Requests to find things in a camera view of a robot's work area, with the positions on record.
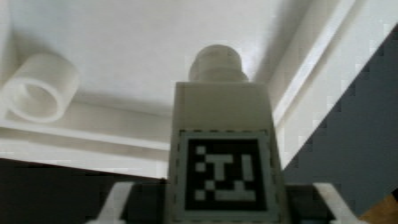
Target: white plastic part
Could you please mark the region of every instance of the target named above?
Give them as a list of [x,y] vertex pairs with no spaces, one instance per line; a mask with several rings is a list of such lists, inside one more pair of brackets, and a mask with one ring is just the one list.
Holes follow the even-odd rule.
[[352,213],[333,184],[315,183],[315,188],[336,217],[336,220],[331,222],[331,224],[367,224],[368,222],[361,221]]
[[242,72],[240,55],[232,47],[212,45],[201,50],[191,68],[191,81],[248,81],[248,76]]
[[4,86],[6,106],[29,121],[54,122],[65,115],[77,89],[72,63],[56,55],[36,54]]
[[98,219],[91,220],[88,224],[125,224],[121,220],[121,213],[129,201],[129,195],[134,187],[134,182],[120,182],[114,184],[109,198],[104,204],[104,209],[98,215]]

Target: black square pattern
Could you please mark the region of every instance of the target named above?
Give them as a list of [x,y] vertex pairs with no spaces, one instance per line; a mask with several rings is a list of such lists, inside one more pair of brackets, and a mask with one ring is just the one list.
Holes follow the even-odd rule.
[[256,139],[191,139],[185,209],[265,211],[265,184]]

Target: rounded top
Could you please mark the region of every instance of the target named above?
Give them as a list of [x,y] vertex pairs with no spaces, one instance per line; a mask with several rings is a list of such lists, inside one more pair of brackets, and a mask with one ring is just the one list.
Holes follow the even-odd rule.
[[212,45],[201,50],[191,67],[191,81],[248,81],[248,76],[242,72],[240,55],[232,47]]

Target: white panel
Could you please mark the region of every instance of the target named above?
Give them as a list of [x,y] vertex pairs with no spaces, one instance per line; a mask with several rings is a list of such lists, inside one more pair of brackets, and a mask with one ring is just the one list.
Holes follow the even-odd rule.
[[398,23],[398,2],[361,0],[278,125],[287,167]]
[[175,83],[189,79],[201,49],[212,44],[230,45],[255,77],[269,49],[274,44],[287,46],[283,34],[296,29],[294,18],[308,0],[11,3],[24,59],[50,51],[72,60],[84,74],[77,99],[171,115]]

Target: white cylinder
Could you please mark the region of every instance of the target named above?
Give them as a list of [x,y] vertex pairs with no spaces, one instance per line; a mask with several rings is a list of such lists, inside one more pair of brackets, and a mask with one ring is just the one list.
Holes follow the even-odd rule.
[[36,54],[11,77],[2,97],[9,110],[33,122],[56,121],[79,89],[79,71],[65,58]]
[[246,82],[239,52],[224,45],[208,46],[196,57],[191,68],[194,82]]

